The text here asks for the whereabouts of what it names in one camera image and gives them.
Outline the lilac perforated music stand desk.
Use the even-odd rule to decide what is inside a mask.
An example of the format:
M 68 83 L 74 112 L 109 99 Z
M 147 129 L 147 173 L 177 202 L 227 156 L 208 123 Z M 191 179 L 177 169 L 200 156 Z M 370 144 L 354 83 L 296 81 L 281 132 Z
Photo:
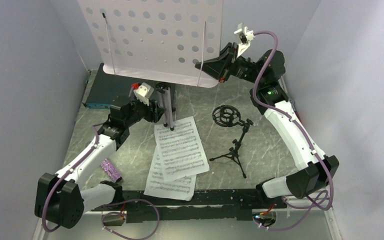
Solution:
M 80 0 L 110 75 L 202 88 L 218 81 L 200 62 L 221 48 L 221 0 Z

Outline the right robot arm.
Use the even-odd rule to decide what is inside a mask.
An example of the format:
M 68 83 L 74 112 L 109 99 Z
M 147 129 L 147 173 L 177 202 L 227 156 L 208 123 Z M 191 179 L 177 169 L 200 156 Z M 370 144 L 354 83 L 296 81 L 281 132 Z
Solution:
M 254 83 L 259 71 L 268 63 L 257 88 L 250 90 L 252 104 L 274 126 L 292 155 L 297 172 L 276 177 L 260 183 L 255 194 L 256 203 L 269 207 L 276 197 L 292 195 L 302 199 L 327 187 L 339 167 L 338 159 L 325 154 L 312 140 L 286 92 L 279 84 L 285 74 L 284 54 L 276 50 L 270 58 L 271 50 L 266 51 L 258 61 L 238 56 L 238 44 L 229 42 L 216 58 L 200 62 L 194 60 L 198 70 L 223 83 L 229 77 L 237 77 Z

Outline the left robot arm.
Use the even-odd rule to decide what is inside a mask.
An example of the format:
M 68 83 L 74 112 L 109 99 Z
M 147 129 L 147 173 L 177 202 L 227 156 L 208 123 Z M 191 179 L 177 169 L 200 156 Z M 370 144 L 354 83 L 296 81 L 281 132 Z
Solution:
M 43 229 L 48 233 L 60 227 L 71 229 L 85 212 L 100 206 L 119 209 L 124 203 L 121 178 L 84 190 L 86 180 L 124 144 L 131 126 L 141 120 L 157 123 L 166 111 L 155 100 L 114 99 L 106 121 L 92 126 L 94 136 L 86 148 L 56 173 L 44 173 L 39 178 L 34 214 L 41 218 Z

